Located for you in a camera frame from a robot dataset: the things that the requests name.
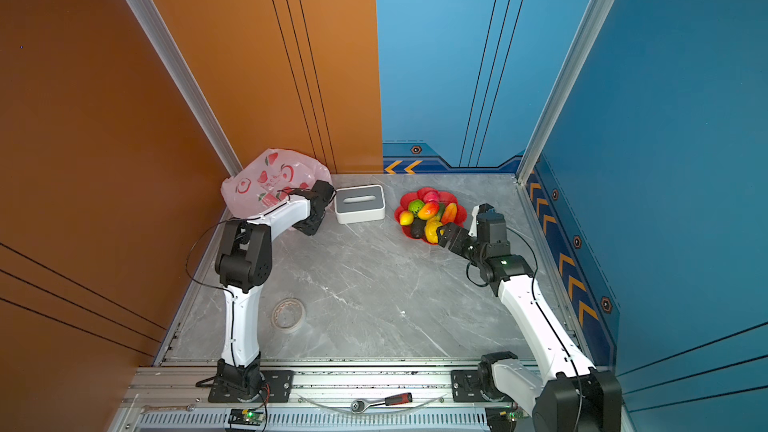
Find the pink printed plastic bag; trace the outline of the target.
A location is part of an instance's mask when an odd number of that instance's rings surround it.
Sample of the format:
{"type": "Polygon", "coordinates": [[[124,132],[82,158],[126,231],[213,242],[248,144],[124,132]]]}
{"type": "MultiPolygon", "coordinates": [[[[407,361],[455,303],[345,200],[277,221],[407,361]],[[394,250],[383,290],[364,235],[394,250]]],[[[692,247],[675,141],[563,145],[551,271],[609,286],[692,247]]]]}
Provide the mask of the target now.
{"type": "Polygon", "coordinates": [[[277,205],[292,189],[311,189],[317,180],[331,182],[331,173],[315,158],[288,149],[267,149],[225,179],[220,192],[235,217],[248,218],[277,205]]]}

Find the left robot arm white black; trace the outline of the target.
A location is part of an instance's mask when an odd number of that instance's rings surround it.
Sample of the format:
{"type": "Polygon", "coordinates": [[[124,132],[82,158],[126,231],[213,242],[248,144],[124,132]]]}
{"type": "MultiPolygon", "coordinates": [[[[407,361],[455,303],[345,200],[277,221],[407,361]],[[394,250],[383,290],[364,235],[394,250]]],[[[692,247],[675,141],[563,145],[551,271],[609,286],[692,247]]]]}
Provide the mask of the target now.
{"type": "Polygon", "coordinates": [[[226,300],[225,339],[210,402],[251,402],[261,397],[265,379],[257,329],[261,293],[273,267],[272,242],[291,228],[307,236],[316,234],[334,195],[331,183],[318,180],[310,189],[291,190],[264,212],[224,226],[214,269],[226,300]]]}

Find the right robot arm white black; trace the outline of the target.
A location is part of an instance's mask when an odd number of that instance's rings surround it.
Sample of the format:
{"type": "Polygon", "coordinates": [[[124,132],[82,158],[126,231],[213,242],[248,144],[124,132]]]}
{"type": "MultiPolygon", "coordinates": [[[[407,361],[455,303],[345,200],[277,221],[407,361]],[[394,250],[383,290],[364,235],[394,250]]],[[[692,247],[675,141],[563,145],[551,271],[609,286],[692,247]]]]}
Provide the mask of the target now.
{"type": "Polygon", "coordinates": [[[532,419],[537,431],[619,431],[623,397],[615,375],[598,369],[566,333],[541,293],[537,272],[511,251],[502,214],[483,204],[474,227],[447,223],[436,231],[439,246],[462,257],[510,312],[538,371],[532,373],[506,352],[482,358],[483,393],[508,397],[532,419]]]}

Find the yellow lemon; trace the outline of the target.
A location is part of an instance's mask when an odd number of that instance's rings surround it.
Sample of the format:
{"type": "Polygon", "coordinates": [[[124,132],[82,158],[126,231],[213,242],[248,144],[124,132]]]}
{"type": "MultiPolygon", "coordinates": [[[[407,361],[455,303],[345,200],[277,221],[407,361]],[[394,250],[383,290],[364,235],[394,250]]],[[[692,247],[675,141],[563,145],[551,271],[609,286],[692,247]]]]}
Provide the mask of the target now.
{"type": "Polygon", "coordinates": [[[424,226],[424,237],[431,244],[437,244],[439,242],[440,232],[439,229],[443,224],[439,220],[429,220],[424,226]]]}

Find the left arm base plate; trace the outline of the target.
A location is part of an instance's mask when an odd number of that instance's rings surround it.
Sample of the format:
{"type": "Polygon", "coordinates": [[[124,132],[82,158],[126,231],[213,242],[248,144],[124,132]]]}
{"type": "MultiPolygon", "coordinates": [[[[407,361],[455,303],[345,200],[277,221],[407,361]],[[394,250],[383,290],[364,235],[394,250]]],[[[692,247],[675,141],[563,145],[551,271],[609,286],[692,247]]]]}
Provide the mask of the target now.
{"type": "Polygon", "coordinates": [[[223,379],[215,379],[210,388],[209,403],[256,403],[266,400],[287,403],[294,381],[293,370],[266,370],[261,372],[261,388],[258,391],[239,391],[223,379]]]}

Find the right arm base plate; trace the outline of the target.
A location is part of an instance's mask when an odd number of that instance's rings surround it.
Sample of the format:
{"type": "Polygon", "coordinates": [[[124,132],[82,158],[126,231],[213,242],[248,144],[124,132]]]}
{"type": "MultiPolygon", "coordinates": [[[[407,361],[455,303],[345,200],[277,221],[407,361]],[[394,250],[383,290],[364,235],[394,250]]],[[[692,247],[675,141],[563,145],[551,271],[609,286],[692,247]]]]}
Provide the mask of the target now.
{"type": "Polygon", "coordinates": [[[482,388],[480,372],[477,369],[458,369],[450,372],[451,392],[456,403],[493,402],[482,388]]]}

